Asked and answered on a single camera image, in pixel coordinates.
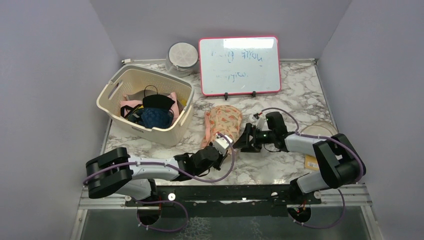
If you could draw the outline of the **floral mesh laundry bag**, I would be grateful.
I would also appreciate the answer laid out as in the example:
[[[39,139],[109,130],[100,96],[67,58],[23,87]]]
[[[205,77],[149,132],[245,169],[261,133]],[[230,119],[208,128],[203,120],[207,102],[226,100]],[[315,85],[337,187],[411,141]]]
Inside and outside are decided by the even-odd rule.
[[[217,133],[226,135],[235,143],[240,138],[242,112],[232,105],[219,105],[204,112],[205,135],[201,141],[204,148],[217,138]]]

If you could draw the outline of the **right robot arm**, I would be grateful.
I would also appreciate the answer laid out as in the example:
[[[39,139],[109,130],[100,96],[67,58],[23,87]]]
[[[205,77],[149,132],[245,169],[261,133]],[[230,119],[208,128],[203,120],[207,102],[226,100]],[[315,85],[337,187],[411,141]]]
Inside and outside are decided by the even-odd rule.
[[[315,157],[317,172],[290,181],[288,196],[292,202],[300,204],[309,193],[354,184],[365,175],[365,164],[344,134],[319,136],[288,131],[282,114],[276,108],[265,114],[264,119],[267,130],[262,130],[258,123],[248,123],[233,146],[245,153],[259,153],[264,145],[271,144],[279,152]]]

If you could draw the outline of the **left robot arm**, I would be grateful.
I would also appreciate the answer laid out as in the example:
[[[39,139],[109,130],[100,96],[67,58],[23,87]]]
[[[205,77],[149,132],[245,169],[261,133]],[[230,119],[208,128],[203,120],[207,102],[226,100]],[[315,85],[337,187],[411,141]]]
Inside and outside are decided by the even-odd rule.
[[[99,155],[85,164],[89,198],[112,194],[127,195],[152,205],[157,200],[156,179],[169,182],[202,181],[211,168],[221,169],[231,146],[209,144],[195,153],[178,154],[167,159],[130,156],[125,147]]]

